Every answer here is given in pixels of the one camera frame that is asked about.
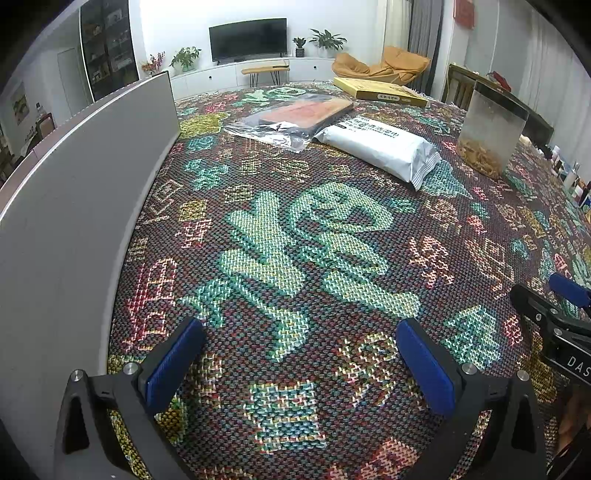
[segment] silver bolt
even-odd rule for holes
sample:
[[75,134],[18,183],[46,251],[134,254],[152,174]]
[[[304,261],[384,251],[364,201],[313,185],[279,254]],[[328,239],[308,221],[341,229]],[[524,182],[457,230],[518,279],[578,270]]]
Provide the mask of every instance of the silver bolt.
[[135,362],[129,362],[123,366],[123,373],[125,375],[133,375],[138,371],[139,365]]
[[81,380],[83,376],[84,376],[84,371],[76,369],[70,374],[70,379],[73,382],[78,382],[78,380]]
[[466,375],[474,375],[476,372],[478,372],[478,369],[474,364],[462,364],[462,371]]
[[530,379],[530,375],[525,370],[518,370],[517,378],[519,378],[523,382],[527,382]]

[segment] curtain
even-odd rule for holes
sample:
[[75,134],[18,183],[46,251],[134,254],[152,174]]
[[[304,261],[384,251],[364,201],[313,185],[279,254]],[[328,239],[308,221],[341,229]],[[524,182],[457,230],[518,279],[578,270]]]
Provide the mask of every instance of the curtain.
[[562,35],[532,9],[532,31],[518,97],[552,127],[560,155],[591,180],[591,78]]
[[378,0],[375,48],[372,63],[379,63],[384,47],[408,50],[412,0]]
[[410,22],[408,51],[417,53],[431,60],[427,70],[414,79],[408,86],[418,92],[429,94],[435,75],[443,0],[414,0]]

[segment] woven fabric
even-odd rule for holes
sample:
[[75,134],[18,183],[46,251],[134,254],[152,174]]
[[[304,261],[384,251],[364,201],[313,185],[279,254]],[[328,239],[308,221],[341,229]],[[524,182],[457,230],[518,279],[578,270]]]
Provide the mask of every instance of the woven fabric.
[[198,478],[401,478],[441,424],[396,345],[397,323],[415,317],[459,362],[506,377],[528,370],[551,452],[564,380],[539,361],[540,336],[521,330],[508,292],[521,282],[551,298],[555,271],[588,283],[591,249],[548,164],[519,145],[502,180],[481,176],[454,150],[465,113],[436,101],[356,102],[351,113],[437,146],[443,161],[418,193],[324,145],[294,154],[223,132],[305,92],[346,96],[289,84],[178,103],[180,138],[121,272],[109,371],[200,316],[204,353],[157,416]]

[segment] black television screen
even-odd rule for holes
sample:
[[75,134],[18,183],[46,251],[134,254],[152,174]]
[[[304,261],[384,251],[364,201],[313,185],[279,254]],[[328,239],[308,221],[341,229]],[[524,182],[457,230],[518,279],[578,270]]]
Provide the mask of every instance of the black television screen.
[[267,18],[209,27],[212,60],[287,53],[287,19]]

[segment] transparent jar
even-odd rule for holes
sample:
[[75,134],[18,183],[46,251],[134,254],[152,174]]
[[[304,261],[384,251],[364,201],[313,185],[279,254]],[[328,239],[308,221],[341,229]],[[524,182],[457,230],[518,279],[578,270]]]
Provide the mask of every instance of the transparent jar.
[[500,178],[519,141],[529,112],[504,90],[476,82],[456,151],[474,170]]

